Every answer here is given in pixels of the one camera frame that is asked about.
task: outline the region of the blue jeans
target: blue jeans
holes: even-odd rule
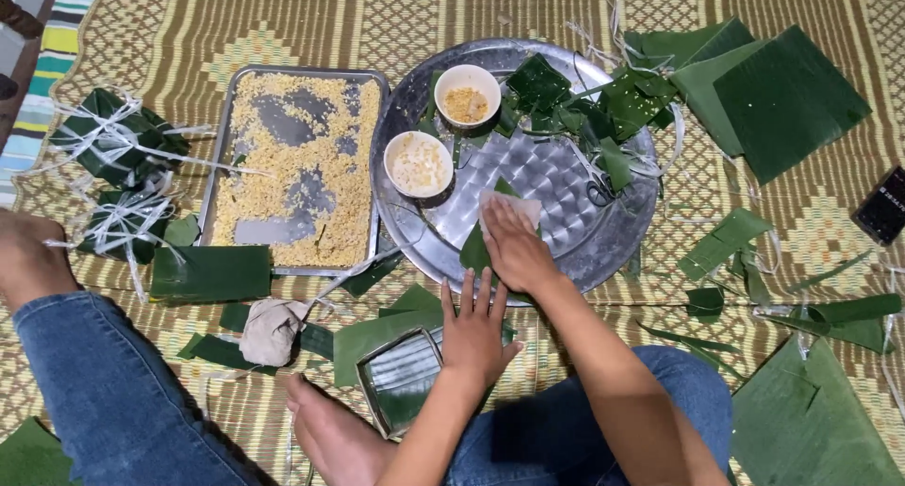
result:
[[[13,316],[73,478],[92,484],[259,484],[206,432],[160,354],[106,298],[33,300]],[[707,364],[668,346],[635,348],[691,419],[720,466],[729,461],[729,390]],[[576,378],[475,417],[447,481],[625,483]]]

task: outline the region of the patterned mat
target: patterned mat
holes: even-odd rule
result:
[[[84,4],[85,0],[71,0]],[[696,29],[738,15],[760,38],[773,36],[797,22],[840,67],[854,87],[869,101],[874,113],[852,133],[823,148],[798,167],[760,190],[753,210],[773,222],[782,242],[781,266],[766,281],[777,301],[793,303],[783,287],[826,272],[874,246],[848,216],[879,177],[900,162],[902,99],[905,97],[905,0],[621,0],[621,24],[629,29]],[[224,90],[232,73],[248,63],[292,66],[374,68],[391,82],[398,81],[422,59],[448,46],[485,37],[519,37],[549,41],[584,51],[586,41],[566,28],[574,21],[591,32],[594,44],[608,49],[606,30],[611,6],[607,0],[94,0],[81,26],[61,25],[66,47],[53,45],[46,58],[69,60],[54,65],[62,79],[52,86],[33,85],[38,95],[26,103],[31,115],[20,115],[18,134],[0,157],[0,166],[22,166],[39,156],[40,140],[52,126],[46,110],[51,96],[65,103],[81,101],[96,84],[115,82],[145,99],[146,106],[172,122],[215,124]],[[69,10],[65,16],[78,22]],[[668,220],[675,213],[685,218],[725,215],[731,208],[749,206],[747,197],[733,193],[719,155],[707,134],[686,113],[689,130],[679,164],[664,177],[670,208],[658,202],[642,248],[639,281],[614,276],[587,294],[600,314],[630,344],[652,342],[633,322],[675,329],[700,338],[715,338],[742,348],[740,356],[725,356],[743,374],[750,374],[787,335],[770,324],[753,323],[742,298],[729,299],[718,324],[703,326],[688,321],[682,306],[683,291],[693,288],[675,267],[676,261],[712,224],[682,224]],[[661,156],[672,149],[672,129],[656,133]],[[209,156],[213,142],[194,144],[196,156]],[[72,179],[79,168],[67,167],[62,177]],[[200,208],[206,170],[185,166],[176,186],[184,191],[184,212]],[[0,175],[0,195],[8,194],[18,210],[64,221],[84,206],[55,175],[19,179],[15,187]],[[676,209],[676,203],[682,208]],[[758,249],[769,250],[762,240]],[[775,261],[770,254],[769,260]],[[217,369],[198,359],[183,361],[175,352],[193,332],[217,331],[215,306],[167,308],[141,305],[130,291],[130,277],[120,262],[73,255],[81,282],[116,299],[136,326],[154,341],[190,392],[197,393],[202,372]],[[814,288],[810,300],[835,300],[885,290],[888,274],[882,264],[905,265],[905,246],[899,240],[843,274]],[[411,283],[436,285],[408,262],[368,295],[355,302],[343,294],[331,298],[345,307],[329,315],[333,330],[374,315]],[[274,295],[311,296],[322,279],[284,278],[274,284]],[[533,310],[514,311],[518,338],[527,343],[507,370],[494,396],[502,399],[526,395],[547,387],[567,373],[561,349],[547,324]],[[894,332],[905,343],[905,329]],[[880,371],[876,354],[858,346],[832,342],[855,391],[868,410],[899,467],[905,467],[905,424],[901,421]],[[41,412],[41,398],[28,370],[8,315],[0,308],[0,438],[31,413]],[[287,370],[305,370],[323,386],[332,376],[328,364],[306,369],[303,355]],[[905,352],[889,357],[893,382],[905,387]],[[734,379],[727,378],[730,386]],[[367,411],[356,389],[329,390],[360,413]],[[212,382],[209,389],[213,420],[279,483],[299,482],[308,464],[293,448],[293,470],[284,468],[288,417],[283,408],[279,377],[251,375],[239,381]]]

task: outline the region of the rectangular baking tray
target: rectangular baking tray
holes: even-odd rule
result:
[[[332,68],[322,68],[322,67],[297,67],[297,66],[266,66],[266,65],[258,65],[252,64],[249,66],[245,66],[238,71],[234,75],[232,75],[232,80],[230,80],[229,88],[226,90],[226,100],[223,103],[223,109],[220,116],[220,129],[217,133],[217,143],[214,148],[214,161],[218,163],[222,163],[225,165],[232,164],[235,157],[238,156],[237,153],[233,152],[233,139],[234,134],[232,133],[231,128],[231,116],[232,116],[232,101],[235,99],[235,90],[238,82],[242,77],[248,73],[258,73],[258,74],[267,74],[267,73],[278,73],[278,74],[288,74],[288,75],[302,75],[307,77],[318,77],[318,78],[328,78],[335,79],[341,78],[345,79],[345,81],[351,83],[357,83],[359,85],[364,85],[370,80],[375,80],[378,82],[380,86],[380,105],[381,113],[378,115],[378,122],[374,126],[375,134],[371,140],[371,148],[374,148],[374,142],[377,141],[378,135],[376,132],[379,130],[380,122],[383,121],[384,113],[382,112],[383,106],[387,103],[389,97],[390,87],[387,83],[387,78],[377,72],[376,70],[352,70],[352,69],[332,69]],[[320,116],[323,114],[324,109],[319,108],[318,103],[311,102],[311,99],[307,98],[307,92],[302,90],[298,95],[291,96],[299,99],[300,107],[305,109],[313,116]],[[303,133],[301,131],[299,122],[291,119],[288,116],[282,114],[269,114],[262,113],[262,122],[265,126],[267,126],[271,133],[277,136],[279,139],[283,141],[289,142],[290,138],[294,138],[297,141],[293,143],[300,143],[299,136]],[[198,225],[201,228],[201,236],[198,238],[197,243],[200,245],[209,245],[214,236],[214,220],[216,219],[216,198],[217,198],[217,189],[220,182],[228,176],[227,173],[222,170],[212,170],[207,178],[207,186],[205,189],[205,198],[201,205],[201,213],[198,219]],[[378,248],[378,231],[379,231],[379,222],[378,222],[378,206],[374,201],[374,198],[371,199],[371,215],[370,215],[370,225],[368,226],[368,249],[365,253],[365,258],[372,258]],[[292,217],[288,220],[285,225],[289,224],[300,224],[305,225],[305,218]],[[246,226],[245,230],[254,235],[255,232],[253,228],[248,226],[248,224],[244,224],[243,222],[239,223],[239,226]],[[274,266],[273,272],[276,274],[288,275],[288,276],[336,276],[341,272],[345,272],[351,266],[311,266],[311,265],[276,265]]]

